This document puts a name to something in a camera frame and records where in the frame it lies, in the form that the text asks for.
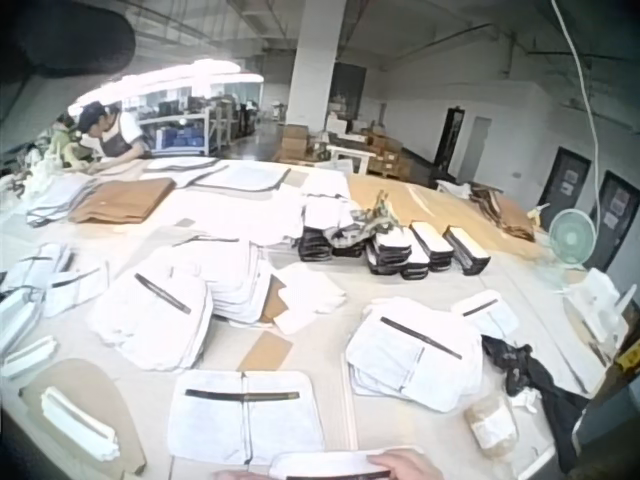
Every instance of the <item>black door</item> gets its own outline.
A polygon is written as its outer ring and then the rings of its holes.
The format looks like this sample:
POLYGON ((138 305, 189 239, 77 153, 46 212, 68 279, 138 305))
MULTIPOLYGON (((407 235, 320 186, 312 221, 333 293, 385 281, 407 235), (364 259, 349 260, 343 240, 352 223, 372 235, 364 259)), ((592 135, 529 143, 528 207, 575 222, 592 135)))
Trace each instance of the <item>black door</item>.
POLYGON ((586 158, 566 148, 558 149, 547 184, 538 202, 538 205, 550 204, 540 215, 542 228, 548 231, 551 221, 558 213, 576 206, 590 167, 591 162, 586 158))
POLYGON ((440 136, 440 144, 434 161, 434 165, 443 172, 449 171, 449 164, 456 149, 456 142, 458 141, 463 119, 464 110, 460 107, 450 108, 447 111, 447 118, 444 121, 444 129, 440 136))
MULTIPOLYGON (((607 170, 600 187, 600 232, 591 258, 585 262, 587 268, 595 267, 606 272, 618 253, 624 237, 640 205, 640 191, 614 173, 607 170)), ((596 221, 596 207, 591 210, 591 219, 596 221)))

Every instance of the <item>door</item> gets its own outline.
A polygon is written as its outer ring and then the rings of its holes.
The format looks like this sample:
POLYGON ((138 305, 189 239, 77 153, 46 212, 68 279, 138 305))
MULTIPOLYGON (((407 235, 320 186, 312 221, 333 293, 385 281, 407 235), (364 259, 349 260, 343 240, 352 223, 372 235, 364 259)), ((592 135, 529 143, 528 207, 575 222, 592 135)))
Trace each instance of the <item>door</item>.
MULTIPOLYGON (((606 272, 618 253, 640 205, 640 191, 614 173, 607 170, 600 187, 600 232, 586 268, 595 267, 606 272)), ((596 208, 591 210, 596 221, 596 208)))
POLYGON ((490 118, 476 117, 473 119, 469 143, 467 143, 467 149, 464 151, 464 158, 458 172, 458 183, 471 182, 475 178, 490 127, 490 118))
POLYGON ((444 128, 442 129, 440 144, 438 145, 434 162, 434 165, 443 172, 448 172, 449 170, 449 164, 456 149, 456 142, 458 141, 463 119, 464 110, 460 107, 450 108, 447 111, 447 118, 444 121, 444 128))
POLYGON ((542 228, 549 230, 551 221, 559 212, 576 206, 590 167, 591 162, 586 158, 566 148, 558 149, 547 184, 538 202, 538 205, 550 204, 540 215, 542 228))

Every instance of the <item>hand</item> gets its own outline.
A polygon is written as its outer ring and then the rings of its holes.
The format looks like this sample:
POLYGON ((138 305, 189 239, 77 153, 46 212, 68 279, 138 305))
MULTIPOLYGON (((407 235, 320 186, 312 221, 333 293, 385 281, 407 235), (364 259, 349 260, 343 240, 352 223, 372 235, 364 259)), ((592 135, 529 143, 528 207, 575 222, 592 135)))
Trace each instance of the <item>hand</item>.
POLYGON ((415 450, 387 450, 382 455, 369 455, 367 459, 391 470, 392 480, 444 480, 442 472, 415 450))

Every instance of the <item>fluorescent light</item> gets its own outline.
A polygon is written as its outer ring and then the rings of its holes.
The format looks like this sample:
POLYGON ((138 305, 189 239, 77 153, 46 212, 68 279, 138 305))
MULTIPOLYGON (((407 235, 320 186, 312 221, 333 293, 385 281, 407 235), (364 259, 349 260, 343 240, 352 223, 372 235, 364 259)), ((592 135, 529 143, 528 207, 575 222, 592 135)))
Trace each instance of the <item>fluorescent light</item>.
POLYGON ((109 104, 125 98, 146 95, 161 90, 188 87, 193 84, 233 83, 233 82, 262 82, 260 75, 241 74, 240 66, 227 60, 197 60, 190 65, 155 70, 140 75, 127 75, 117 82, 111 82, 102 87, 85 93, 69 107, 70 115, 79 115, 82 107, 91 102, 99 101, 109 104), (244 79, 249 75, 252 80, 244 79))

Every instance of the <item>apron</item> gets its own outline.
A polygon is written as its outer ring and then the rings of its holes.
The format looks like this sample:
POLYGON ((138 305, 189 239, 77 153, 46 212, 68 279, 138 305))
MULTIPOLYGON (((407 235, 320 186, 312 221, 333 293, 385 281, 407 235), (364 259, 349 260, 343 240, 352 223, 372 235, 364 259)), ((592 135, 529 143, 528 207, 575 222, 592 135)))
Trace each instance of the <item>apron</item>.
MULTIPOLYGON (((120 133, 120 114, 116 118, 115 124, 117 125, 117 132, 113 135, 109 140, 100 139, 100 147, 102 147, 102 151, 104 152, 105 157, 115 158, 119 157, 123 153, 127 153, 131 150, 131 144, 127 143, 127 141, 122 137, 122 133, 120 133)), ((140 155, 140 158, 149 158, 149 152, 144 152, 140 155)))

